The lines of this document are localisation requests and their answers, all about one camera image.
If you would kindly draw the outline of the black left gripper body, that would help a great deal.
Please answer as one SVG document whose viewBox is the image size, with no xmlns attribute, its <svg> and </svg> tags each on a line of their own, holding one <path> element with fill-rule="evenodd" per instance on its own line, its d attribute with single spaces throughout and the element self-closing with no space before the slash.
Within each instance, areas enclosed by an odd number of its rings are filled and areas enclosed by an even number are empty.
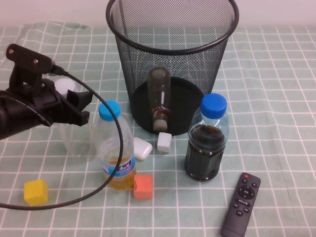
<svg viewBox="0 0 316 237">
<path fill-rule="evenodd" d="M 33 85 L 33 105 L 36 114 L 33 126 L 51 126 L 53 123 L 67 123 L 83 126 L 88 123 L 90 113 L 79 111 L 67 101 L 49 79 L 38 79 Z"/>
</svg>

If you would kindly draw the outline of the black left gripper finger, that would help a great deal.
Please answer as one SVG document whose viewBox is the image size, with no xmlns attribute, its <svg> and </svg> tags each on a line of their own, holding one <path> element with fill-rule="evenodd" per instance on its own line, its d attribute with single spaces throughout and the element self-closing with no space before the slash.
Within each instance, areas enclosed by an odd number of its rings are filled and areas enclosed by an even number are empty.
<svg viewBox="0 0 316 237">
<path fill-rule="evenodd" d="M 68 90 L 67 101 L 72 104 L 79 111 L 85 109 L 92 101 L 93 94 L 90 91 L 74 92 Z"/>
</svg>

